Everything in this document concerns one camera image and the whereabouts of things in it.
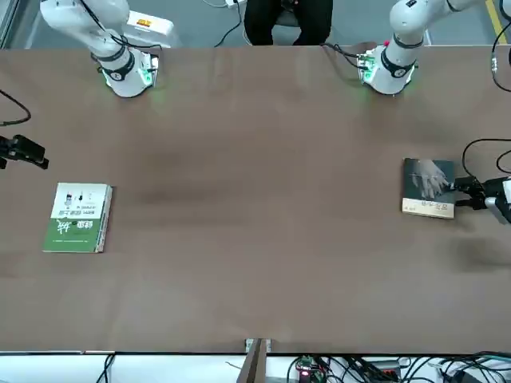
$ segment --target wire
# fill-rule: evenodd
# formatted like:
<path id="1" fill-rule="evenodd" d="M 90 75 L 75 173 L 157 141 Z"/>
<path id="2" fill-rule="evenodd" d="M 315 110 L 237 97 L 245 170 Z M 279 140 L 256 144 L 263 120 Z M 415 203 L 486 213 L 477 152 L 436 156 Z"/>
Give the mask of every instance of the wire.
<path id="1" fill-rule="evenodd" d="M 428 362 L 430 361 L 431 359 L 434 359 L 434 357 L 428 357 L 423 363 L 421 363 L 419 365 L 419 367 L 417 367 L 417 369 L 415 369 L 414 372 L 412 372 L 412 374 L 408 377 L 408 373 L 412 370 L 412 367 L 410 367 L 410 369 L 406 372 L 406 375 L 405 377 L 403 378 L 403 381 L 406 381 L 406 380 L 413 380 L 414 379 L 414 376 L 415 374 Z"/>
<path id="2" fill-rule="evenodd" d="M 402 381 L 428 381 L 429 383 L 435 383 L 433 380 L 427 377 L 409 377 L 408 379 Z"/>
<path id="3" fill-rule="evenodd" d="M 13 120 L 13 121 L 3 121 L 3 122 L 0 122 L 0 126 L 9 126 L 9 125 L 23 124 L 24 122 L 27 122 L 30 118 L 32 118 L 32 113 L 30 113 L 30 110 L 24 104 L 22 104 L 21 102 L 16 100 L 8 92 L 4 92 L 1 89 L 0 89 L 0 94 L 2 94 L 5 98 L 7 98 L 7 99 L 11 100 L 12 102 L 14 102 L 17 106 L 19 106 L 21 109 L 23 109 L 25 111 L 25 113 L 26 113 L 26 116 L 24 116 L 22 119 L 20 119 L 20 120 Z"/>
<path id="4" fill-rule="evenodd" d="M 241 25 L 241 9 L 240 9 L 240 3 L 238 2 L 238 0 L 234 0 L 234 2 L 236 3 L 236 5 L 238 6 L 238 17 L 240 18 L 238 23 L 233 26 L 230 30 L 228 30 L 225 35 L 222 37 L 222 39 L 220 41 L 218 41 L 218 43 L 215 45 L 215 48 L 218 48 L 219 46 L 221 46 L 224 41 L 225 41 L 225 38 L 233 31 L 235 30 L 236 28 L 238 28 L 240 25 Z"/>
<path id="5" fill-rule="evenodd" d="M 397 381 L 397 379 L 393 379 L 393 377 L 385 374 L 381 369 L 376 367 L 374 364 L 365 361 L 361 357 L 356 357 L 355 360 L 362 366 L 362 369 L 371 378 L 374 378 L 377 381 Z"/>
<path id="6" fill-rule="evenodd" d="M 346 59 L 346 61 L 350 63 L 351 66 L 354 66 L 357 69 L 367 70 L 366 66 L 357 65 L 352 60 L 350 60 L 350 57 L 358 58 L 357 54 L 346 52 L 343 48 L 340 47 L 339 44 L 331 44 L 329 42 L 325 42 L 321 44 L 321 46 L 327 46 L 328 48 L 333 49 L 335 52 L 342 54 L 342 56 Z"/>
<path id="7" fill-rule="evenodd" d="M 104 380 L 105 383 L 109 383 L 109 371 L 112 368 L 113 361 L 115 360 L 115 353 L 109 354 L 105 358 L 105 362 L 103 363 L 103 372 L 96 380 L 96 383 L 101 383 Z"/>
<path id="8" fill-rule="evenodd" d="M 497 35 L 497 37 L 495 38 L 495 41 L 493 42 L 493 45 L 492 45 L 492 54 L 491 54 L 491 69 L 492 69 L 492 78 L 493 78 L 493 82 L 495 83 L 495 85 L 499 88 L 499 89 L 502 89 L 504 90 L 505 92 L 511 92 L 511 89 L 508 89 L 508 88 L 505 88 L 504 86 L 502 86 L 498 80 L 497 80 L 497 68 L 498 68 L 498 65 L 497 65 L 497 56 L 495 55 L 495 49 L 497 47 L 497 43 L 498 43 L 498 39 L 502 36 L 502 34 L 504 34 L 504 32 L 511 26 L 511 22 L 508 23 L 507 26 L 505 26 L 504 28 L 502 28 L 501 32 Z M 508 57 L 509 57 L 509 60 L 511 61 L 511 48 L 509 48 L 509 52 L 508 52 Z"/>
<path id="9" fill-rule="evenodd" d="M 408 370 L 405 373 L 405 376 L 403 377 L 403 380 L 405 381 L 408 378 L 408 374 L 411 373 L 412 369 L 415 367 L 415 365 L 418 363 L 420 357 L 415 359 L 409 366 Z"/>
<path id="10" fill-rule="evenodd" d="M 99 21 L 99 18 L 97 17 L 97 15 L 93 12 L 93 10 L 90 9 L 90 7 L 87 5 L 87 3 L 85 2 L 85 0 L 80 0 L 80 3 L 83 5 L 83 7 L 85 8 L 85 11 L 89 14 L 89 16 L 94 20 L 94 22 L 96 23 L 96 25 L 103 31 L 106 32 L 106 29 L 105 27 L 101 24 L 101 22 Z M 128 41 L 128 39 L 125 37 L 125 36 L 121 36 L 121 38 L 118 38 L 117 36 L 114 36 L 113 34 L 110 34 L 110 37 L 112 38 L 112 40 L 114 42 L 116 42 L 118 45 L 122 45 L 122 46 L 129 46 L 131 48 L 137 48 L 137 49 L 149 49 L 149 48 L 155 48 L 155 47 L 159 47 L 160 50 L 163 50 L 163 47 L 161 46 L 161 44 L 153 44 L 153 45 L 136 45 L 136 44 L 132 44 L 131 42 Z"/>
<path id="11" fill-rule="evenodd" d="M 349 373 L 351 375 L 351 377 L 353 377 L 353 379 L 355 379 L 358 383 L 366 383 L 365 380 L 363 379 L 363 377 L 362 377 L 362 380 L 360 381 L 353 373 L 351 373 L 349 371 L 349 369 L 353 366 L 349 361 L 348 361 L 348 366 L 346 367 L 343 363 L 341 363 L 340 361 L 338 361 L 334 357 L 328 357 L 328 360 L 329 361 L 334 361 L 335 363 L 337 363 L 338 365 L 340 365 L 341 367 L 344 368 L 344 374 L 343 374 L 343 377 L 341 377 L 341 380 L 344 381 L 344 377 L 346 376 L 347 373 Z"/>
<path id="12" fill-rule="evenodd" d="M 230 365 L 231 367 L 234 367 L 235 369 L 241 369 L 238 365 L 233 365 L 230 361 L 226 361 L 226 364 Z"/>
<path id="13" fill-rule="evenodd" d="M 209 6 L 212 6 L 213 8 L 225 8 L 227 6 L 227 3 L 225 2 L 224 4 L 220 4 L 220 5 L 217 5 L 217 4 L 211 4 L 210 2 L 207 2 L 206 0 L 202 0 L 202 2 L 204 4 L 208 4 Z"/>
<path id="14" fill-rule="evenodd" d="M 478 361 L 472 361 L 471 363 L 467 362 L 467 361 L 462 361 L 461 363 L 465 363 L 465 367 L 461 368 L 460 371 L 465 371 L 466 369 L 470 369 L 470 368 L 477 368 L 481 371 L 481 373 L 483 373 L 483 371 L 488 371 L 488 374 L 491 376 L 491 378 L 495 381 L 495 378 L 493 377 L 493 375 L 491 373 L 495 373 L 499 376 L 500 379 L 502 379 L 502 382 L 505 383 L 506 380 L 505 378 L 502 376 L 501 373 L 499 373 L 499 369 L 491 369 L 490 367 L 487 367 L 485 365 L 482 365 L 481 363 L 479 363 Z"/>
<path id="15" fill-rule="evenodd" d="M 485 377 L 486 383 L 491 383 L 483 369 L 481 370 L 481 373 L 482 373 L 482 376 Z"/>
<path id="16" fill-rule="evenodd" d="M 299 361 L 302 357 L 297 357 L 295 358 L 294 361 L 291 362 L 291 364 L 289 365 L 289 367 L 287 368 L 287 374 L 286 374 L 286 383 L 289 383 L 289 375 L 291 374 L 291 369 L 293 368 L 293 365 Z"/>
<path id="17" fill-rule="evenodd" d="M 247 37 L 247 30 L 245 28 L 243 28 L 243 38 L 245 39 L 245 42 L 248 44 L 248 45 L 252 45 L 252 43 L 250 42 L 250 40 L 248 40 L 248 37 Z"/>
<path id="18" fill-rule="evenodd" d="M 463 169 L 465 170 L 466 174 L 468 174 L 469 176 L 472 176 L 476 180 L 477 180 L 477 177 L 474 174 L 472 174 L 472 172 L 470 172 L 469 169 L 466 167 L 465 157 L 466 157 L 466 153 L 469 150 L 469 148 L 472 145 L 477 144 L 478 142 L 511 142 L 511 138 L 480 138 L 478 140 L 474 140 L 474 141 L 469 142 L 465 146 L 465 149 L 463 150 L 463 154 L 461 155 L 461 165 L 462 165 Z M 511 174 L 511 172 L 508 171 L 508 170 L 505 170 L 504 168 L 502 168 L 501 160 L 502 160 L 502 158 L 504 156 L 507 156 L 510 153 L 511 153 L 511 150 L 508 150 L 507 152 L 502 153 L 497 158 L 497 161 L 495 162 L 495 166 L 497 166 L 497 169 L 500 170 L 501 172 L 507 173 L 507 174 Z"/>
<path id="19" fill-rule="evenodd" d="M 507 173 L 507 174 L 511 174 L 511 171 L 509 170 L 505 170 L 502 166 L 501 166 L 501 160 L 502 160 L 502 157 L 504 156 L 507 156 L 508 154 L 511 153 L 511 150 L 508 150 L 507 152 L 503 152 L 502 154 L 499 155 L 499 157 L 497 158 L 497 162 L 495 162 L 495 165 L 497 166 L 497 169 L 500 170 L 501 172 L 503 173 Z"/>

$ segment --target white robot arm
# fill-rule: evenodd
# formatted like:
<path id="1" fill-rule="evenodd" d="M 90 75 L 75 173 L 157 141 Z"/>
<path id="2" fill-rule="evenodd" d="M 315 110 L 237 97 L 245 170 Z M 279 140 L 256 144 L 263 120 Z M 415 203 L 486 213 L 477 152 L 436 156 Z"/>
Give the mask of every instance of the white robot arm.
<path id="1" fill-rule="evenodd" d="M 89 48 L 118 96 L 135 97 L 154 83 L 151 55 L 131 47 L 116 31 L 128 22 L 126 0 L 41 0 L 41 14 L 50 27 Z"/>
<path id="2" fill-rule="evenodd" d="M 400 0 L 390 11 L 394 36 L 387 47 L 377 46 L 358 63 L 361 78 L 383 94 L 401 92 L 410 82 L 426 29 L 450 14 L 485 0 Z M 500 0 L 502 15 L 511 20 L 511 0 Z"/>

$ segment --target white floor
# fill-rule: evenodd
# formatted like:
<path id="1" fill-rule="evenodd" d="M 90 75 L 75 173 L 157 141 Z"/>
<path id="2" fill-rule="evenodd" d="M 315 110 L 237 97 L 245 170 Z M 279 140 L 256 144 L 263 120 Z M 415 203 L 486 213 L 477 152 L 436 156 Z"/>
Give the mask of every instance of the white floor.
<path id="1" fill-rule="evenodd" d="M 267 377 L 279 377 L 285 381 L 287 369 L 293 357 L 269 357 L 267 359 Z M 389 360 L 393 357 L 367 358 L 368 360 Z M 0 356 L 0 383 L 92 383 L 101 374 L 104 356 Z M 440 359 L 426 364 L 415 377 L 427 377 L 442 383 L 435 368 Z M 235 382 L 244 362 L 244 356 L 117 356 L 111 369 L 111 383 L 228 383 Z M 409 358 L 401 358 L 402 365 L 409 365 Z M 454 373 L 456 366 L 450 369 Z M 493 367 L 509 367 L 510 363 L 496 362 Z M 337 375 L 342 369 L 334 367 Z M 467 370 L 481 382 L 485 378 L 478 372 Z M 291 378 L 297 379 L 295 369 L 291 369 Z M 355 383 L 347 375 L 346 383 Z"/>

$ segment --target connector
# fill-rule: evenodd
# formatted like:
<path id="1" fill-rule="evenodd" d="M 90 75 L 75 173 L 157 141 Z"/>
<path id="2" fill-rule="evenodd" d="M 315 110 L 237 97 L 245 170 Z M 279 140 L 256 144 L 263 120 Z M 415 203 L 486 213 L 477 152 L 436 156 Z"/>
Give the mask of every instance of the connector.
<path id="1" fill-rule="evenodd" d="M 244 2 L 247 2 L 247 0 L 225 0 L 225 3 L 229 8 L 236 8 L 238 4 L 241 6 Z"/>

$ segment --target white box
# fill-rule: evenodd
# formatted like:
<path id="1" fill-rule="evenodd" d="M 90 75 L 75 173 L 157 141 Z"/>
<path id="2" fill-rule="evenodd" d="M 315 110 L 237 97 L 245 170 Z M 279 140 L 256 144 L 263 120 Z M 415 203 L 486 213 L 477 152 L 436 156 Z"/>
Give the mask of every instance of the white box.
<path id="1" fill-rule="evenodd" d="M 123 28 L 125 37 L 135 45 L 161 45 L 178 48 L 181 41 L 172 22 L 131 10 L 128 24 Z"/>

